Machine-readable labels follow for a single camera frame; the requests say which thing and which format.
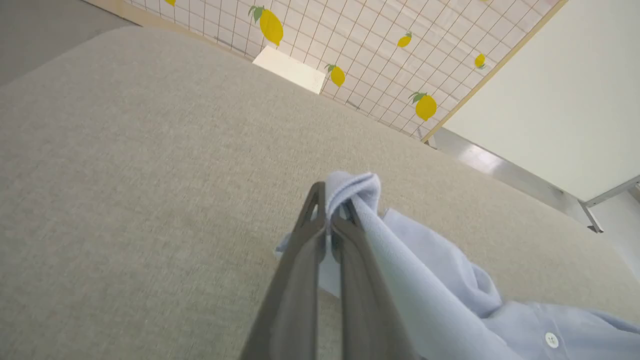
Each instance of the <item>metal frame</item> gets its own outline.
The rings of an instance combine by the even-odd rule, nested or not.
[[[432,136],[431,138],[428,138],[427,141],[425,141],[424,143],[429,145],[432,149],[438,150],[438,146],[436,145],[435,136]]]
[[[627,181],[626,183],[616,186],[615,188],[609,190],[608,192],[602,193],[594,197],[589,201],[578,200],[578,202],[580,203],[580,206],[582,207],[582,210],[584,210],[584,213],[587,215],[587,218],[589,218],[589,221],[591,222],[591,226],[588,226],[588,228],[590,228],[595,233],[604,232],[604,230],[602,229],[602,226],[600,226],[600,224],[598,223],[598,220],[595,218],[595,216],[593,215],[593,213],[589,208],[596,206],[597,204],[611,197],[614,197],[619,193],[625,192],[633,188],[637,184],[640,184],[640,175],[634,177],[633,179]]]

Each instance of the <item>floor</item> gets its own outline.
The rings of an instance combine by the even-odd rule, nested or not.
[[[0,1],[0,85],[37,68],[98,34],[131,23],[81,0]],[[440,151],[557,209],[585,226],[577,201],[525,170],[446,129],[435,136]],[[620,252],[640,279],[640,203],[625,192],[593,208],[604,228],[599,234]]]

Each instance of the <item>white wall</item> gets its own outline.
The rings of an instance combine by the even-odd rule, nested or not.
[[[587,201],[640,174],[640,1],[569,0],[445,127]]]
[[[640,281],[640,204],[622,192],[592,209],[604,233],[618,254]]]

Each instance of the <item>metal leg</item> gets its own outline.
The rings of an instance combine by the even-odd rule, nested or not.
[[[640,185],[635,185],[631,190],[629,190],[631,196],[633,196],[638,202],[640,202]]]
[[[598,234],[604,233],[604,230],[602,230],[602,228],[600,227],[600,223],[598,223],[598,220],[596,220],[596,218],[593,216],[593,213],[587,207],[587,204],[585,204],[582,201],[580,201],[579,203],[580,203],[580,206],[582,206],[582,210],[584,210],[584,213],[587,214],[587,218],[592,223],[591,226],[587,226],[587,227],[591,229],[594,233],[598,233]]]
[[[429,140],[427,140],[426,144],[429,145],[430,147],[438,150],[438,146],[436,145],[436,137],[435,136],[432,136],[431,138],[429,138]]]

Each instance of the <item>fabric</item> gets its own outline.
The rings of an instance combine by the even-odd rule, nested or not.
[[[377,216],[376,175],[334,172],[326,193],[328,218],[352,199],[421,356],[632,360],[640,354],[640,327],[613,316],[534,302],[503,304],[488,274],[445,238],[393,209],[383,219]],[[547,334],[557,340],[553,346]]]
[[[0,87],[0,358],[237,359],[311,184],[377,173],[505,299],[640,321],[580,224],[205,42],[101,34]],[[319,357],[340,306],[319,301]]]

